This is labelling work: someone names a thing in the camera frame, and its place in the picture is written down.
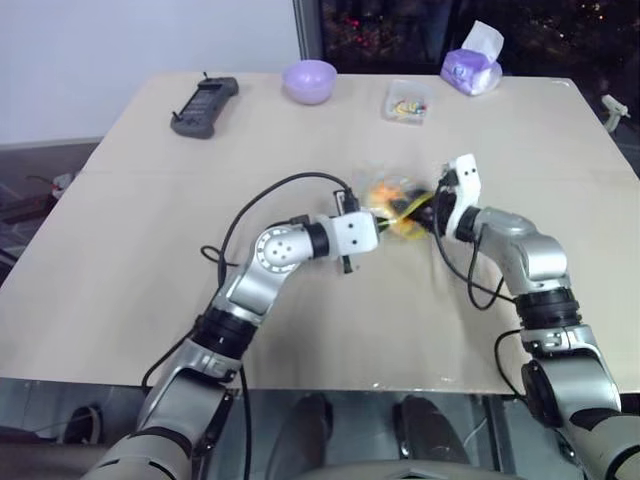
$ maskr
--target cable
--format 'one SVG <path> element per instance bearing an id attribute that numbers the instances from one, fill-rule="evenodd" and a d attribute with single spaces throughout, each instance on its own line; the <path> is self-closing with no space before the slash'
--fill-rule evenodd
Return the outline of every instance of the cable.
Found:
<path id="1" fill-rule="evenodd" d="M 507 384 L 507 386 L 513 392 L 513 395 L 516 397 L 516 399 L 520 400 L 522 403 L 524 403 L 526 405 L 527 404 L 527 400 L 526 400 L 525 396 L 520 394 L 520 392 L 518 392 L 518 390 L 516 390 L 516 387 L 513 386 L 513 383 L 511 383 L 511 380 L 509 380 L 509 378 L 507 377 L 507 374 L 504 372 L 504 369 L 502 368 L 502 363 L 500 362 L 500 351 L 499 351 L 500 343 L 502 342 L 502 340 L 504 340 L 508 336 L 515 335 L 516 333 L 520 333 L 520 329 L 518 329 L 518 330 L 509 330 L 509 331 L 503 332 L 500 335 L 498 335 L 498 338 L 496 338 L 496 341 L 493 344 L 493 356 L 494 356 L 494 358 L 496 360 L 496 366 L 498 367 L 498 373 L 500 373 L 500 376 L 502 377 L 502 380 L 504 380 L 504 383 Z"/>
<path id="2" fill-rule="evenodd" d="M 469 301 L 471 301 L 472 305 L 476 307 L 478 310 L 489 310 L 491 306 L 495 303 L 498 298 L 498 294 L 500 293 L 500 289 L 504 284 L 504 277 L 500 278 L 498 282 L 498 286 L 494 290 L 493 294 L 491 294 L 491 298 L 489 301 L 480 305 L 476 300 L 476 297 L 473 295 L 473 272 L 476 268 L 476 260 L 478 259 L 478 251 L 480 250 L 480 242 L 482 242 L 482 232 L 484 231 L 484 225 L 480 228 L 480 234 L 478 235 L 478 239 L 473 242 L 473 255 L 471 256 L 471 263 L 469 264 L 469 274 L 467 275 L 467 295 L 469 296 Z"/>
<path id="3" fill-rule="evenodd" d="M 343 180 L 339 179 L 338 177 L 334 177 L 333 175 L 329 175 L 328 173 L 323 173 L 323 172 L 302 172 L 302 173 L 297 173 L 295 175 L 291 175 L 289 177 L 283 178 L 282 180 L 274 183 L 273 185 L 271 185 L 268 188 L 265 188 L 262 192 L 260 192 L 258 195 L 256 195 L 255 197 L 253 197 L 251 199 L 251 201 L 249 201 L 249 203 L 247 203 L 244 207 L 242 207 L 242 209 L 238 212 L 238 214 L 235 216 L 235 218 L 233 219 L 233 221 L 231 222 L 231 225 L 229 225 L 229 229 L 227 230 L 226 235 L 224 236 L 224 240 L 222 241 L 222 246 L 220 247 L 220 256 L 219 259 L 222 261 L 218 262 L 218 284 L 222 285 L 224 283 L 224 281 L 227 278 L 227 264 L 226 261 L 224 260 L 224 255 L 227 252 L 227 248 L 229 246 L 229 241 L 231 240 L 231 235 L 233 235 L 234 230 L 236 229 L 236 226 L 238 225 L 238 223 L 240 222 L 240 219 L 242 218 L 242 216 L 247 213 L 247 211 L 253 207 L 256 203 L 258 203 L 260 200 L 262 200 L 264 197 L 266 197 L 268 194 L 270 194 L 271 192 L 273 192 L 274 190 L 280 188 L 281 186 L 289 183 L 289 182 L 293 182 L 294 180 L 299 180 L 301 178 L 325 178 L 327 180 L 331 180 L 332 182 L 337 183 L 338 185 L 340 185 L 347 193 L 351 192 L 351 187 L 349 187 L 349 185 L 346 184 L 346 182 L 344 182 Z"/>
<path id="4" fill-rule="evenodd" d="M 111 403 L 111 399 L 113 398 L 114 389 L 115 389 L 115 386 L 112 385 L 111 388 L 109 389 L 109 395 L 107 396 L 107 400 L 104 402 L 104 405 L 97 407 L 97 410 L 100 411 L 100 413 L 104 413 L 104 410 L 105 410 L 105 408 L 107 408 L 107 405 L 109 405 Z M 58 425 L 68 425 L 70 423 L 77 422 L 79 420 L 84 420 L 85 418 L 90 418 L 92 416 L 93 416 L 92 414 L 88 413 L 86 415 L 80 415 L 79 417 L 70 418 L 69 420 L 64 420 L 62 422 L 50 423 L 49 425 L 45 425 L 44 427 L 39 427 L 39 428 L 36 428 L 34 430 L 29 430 L 29 433 L 37 434 L 38 432 L 41 432 L 42 430 L 47 430 L 49 428 L 57 427 Z"/>
<path id="5" fill-rule="evenodd" d="M 173 352 L 175 352 L 178 347 L 180 345 L 182 345 L 182 342 L 184 342 L 196 329 L 196 326 L 194 325 L 193 327 L 191 327 L 191 330 L 189 330 L 187 333 L 185 333 L 180 340 L 178 340 L 176 343 L 174 343 L 171 348 L 169 350 L 167 350 L 166 352 L 164 352 L 164 354 L 158 359 L 156 360 L 156 362 L 151 365 L 149 367 L 149 369 L 145 372 L 144 376 L 142 377 L 142 381 L 140 382 L 140 386 L 142 387 L 142 390 L 145 393 L 148 393 L 149 390 L 151 390 L 151 387 L 149 386 L 149 377 L 153 374 L 153 372 L 156 371 L 156 369 L 162 365 L 167 358 L 169 358 L 171 355 L 173 355 Z"/>
<path id="6" fill-rule="evenodd" d="M 440 194 L 442 193 L 442 189 L 444 188 L 444 186 L 445 185 L 442 183 L 442 181 L 440 181 L 438 183 L 438 187 L 436 188 L 436 193 L 433 196 L 433 233 L 434 233 L 433 236 L 436 239 L 436 245 L 438 247 L 438 251 L 440 252 L 440 255 L 442 256 L 442 260 L 447 265 L 447 267 L 449 267 L 449 270 L 451 270 L 453 274 L 459 279 L 464 280 L 467 283 L 470 282 L 471 285 L 473 285 L 475 288 L 477 288 L 478 290 L 482 290 L 485 293 L 488 293 L 490 295 L 495 294 L 496 298 L 500 298 L 501 300 L 506 300 L 507 302 L 515 303 L 513 298 L 509 298 L 500 293 L 496 293 L 496 291 L 490 290 L 470 280 L 466 275 L 458 271 L 458 269 L 455 267 L 453 263 L 451 263 L 451 260 L 449 259 L 449 256 L 447 255 L 447 253 L 444 251 L 444 246 L 442 245 L 442 239 L 440 238 L 440 224 L 438 219 L 438 211 L 440 208 Z"/>
<path id="7" fill-rule="evenodd" d="M 463 440 L 463 442 L 462 442 L 462 446 L 463 446 L 464 448 L 467 448 L 467 444 L 471 441 L 471 439 L 472 439 L 472 438 L 473 438 L 473 437 L 474 437 L 474 436 L 475 436 L 475 435 L 476 435 L 480 430 L 482 430 L 482 427 L 484 427 L 486 424 L 487 424 L 487 417 L 484 417 L 484 418 L 482 419 L 482 421 L 481 421 L 480 423 L 478 423 L 478 425 L 476 425 L 476 426 L 474 427 L 474 429 L 473 429 L 473 430 L 471 430 L 471 431 L 469 432 L 469 435 L 467 435 L 467 436 L 465 437 L 465 439 L 464 439 L 464 440 Z"/>
<path id="8" fill-rule="evenodd" d="M 209 255 L 208 250 L 213 250 L 216 255 L 218 255 L 218 258 L 214 258 L 211 255 Z M 220 258 L 220 249 L 218 247 L 214 247 L 213 245 L 203 245 L 200 247 L 200 253 L 202 254 L 202 256 L 204 258 L 206 258 L 207 260 L 213 262 L 213 263 L 218 263 L 218 259 Z M 228 267 L 239 267 L 239 265 L 237 263 L 231 263 L 231 262 L 227 262 L 227 266 Z"/>
<path id="9" fill-rule="evenodd" d="M 252 455 L 252 436 L 253 429 L 251 427 L 251 402 L 249 400 L 249 387 L 247 386 L 247 376 L 244 373 L 244 366 L 240 367 L 240 383 L 242 385 L 242 396 L 244 398 L 244 426 L 245 426 L 245 447 L 244 447 L 244 480 L 251 477 L 251 455 Z"/>
<path id="10" fill-rule="evenodd" d="M 272 223 L 271 225 L 269 225 L 267 227 L 267 230 L 270 229 L 270 228 L 273 228 L 273 227 L 280 227 L 282 225 L 291 225 L 291 222 L 275 222 L 275 223 Z"/>

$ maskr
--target person's foot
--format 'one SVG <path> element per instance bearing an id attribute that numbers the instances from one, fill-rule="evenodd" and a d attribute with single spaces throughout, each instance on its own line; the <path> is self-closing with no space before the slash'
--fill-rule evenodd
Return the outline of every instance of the person's foot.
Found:
<path id="1" fill-rule="evenodd" d="M 76 408 L 62 435 L 62 443 L 95 445 L 102 441 L 102 413 L 95 405 Z"/>
<path id="2" fill-rule="evenodd" d="M 393 423 L 400 458 L 469 463 L 453 427 L 426 398 L 405 397 L 393 409 Z"/>
<path id="3" fill-rule="evenodd" d="M 280 429 L 265 478 L 288 480 L 323 467 L 332 430 L 333 408 L 325 396 L 301 398 Z"/>

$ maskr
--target tissue box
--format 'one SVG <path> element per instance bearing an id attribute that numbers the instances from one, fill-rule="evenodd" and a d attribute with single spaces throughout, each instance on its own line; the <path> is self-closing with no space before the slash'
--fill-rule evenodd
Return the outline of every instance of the tissue box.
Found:
<path id="1" fill-rule="evenodd" d="M 447 53 L 440 76 L 467 95 L 480 95 L 496 88 L 502 67 L 482 53 L 460 48 Z"/>

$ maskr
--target white wall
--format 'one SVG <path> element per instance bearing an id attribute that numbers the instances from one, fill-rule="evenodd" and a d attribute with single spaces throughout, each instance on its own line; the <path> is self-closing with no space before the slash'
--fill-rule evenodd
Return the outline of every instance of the white wall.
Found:
<path id="1" fill-rule="evenodd" d="M 0 0 L 0 145 L 102 136 L 157 72 L 298 58 L 291 0 Z"/>

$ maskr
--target table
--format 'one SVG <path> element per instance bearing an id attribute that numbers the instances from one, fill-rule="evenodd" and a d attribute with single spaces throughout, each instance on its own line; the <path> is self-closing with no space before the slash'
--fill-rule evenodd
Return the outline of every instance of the table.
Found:
<path id="1" fill-rule="evenodd" d="M 215 265 L 199 247 L 219 245 L 255 193 L 303 170 L 339 175 L 356 191 L 391 173 L 433 186 L 442 163 L 473 152 L 481 205 L 558 238 L 621 390 L 640 390 L 640 186 L 575 85 L 507 77 L 468 98 L 437 77 L 413 78 L 434 94 L 421 127 L 381 119 L 389 76 L 340 75 L 330 101 L 307 107 L 283 96 L 277 75 L 237 75 L 240 95 L 206 141 L 169 128 L 199 74 L 152 78 L 0 290 L 0 376 L 137 384 L 211 297 Z M 265 199 L 229 259 L 242 261 L 274 221 L 334 212 L 332 190 L 305 180 Z M 470 249 L 447 248 L 465 268 Z M 492 345 L 518 324 L 512 306 L 475 311 L 430 239 L 385 235 L 354 262 L 352 275 L 318 261 L 289 280 L 246 356 L 252 386 L 507 391 Z M 478 267 L 495 282 L 489 261 Z M 502 354 L 519 377 L 519 342 L 505 341 Z"/>

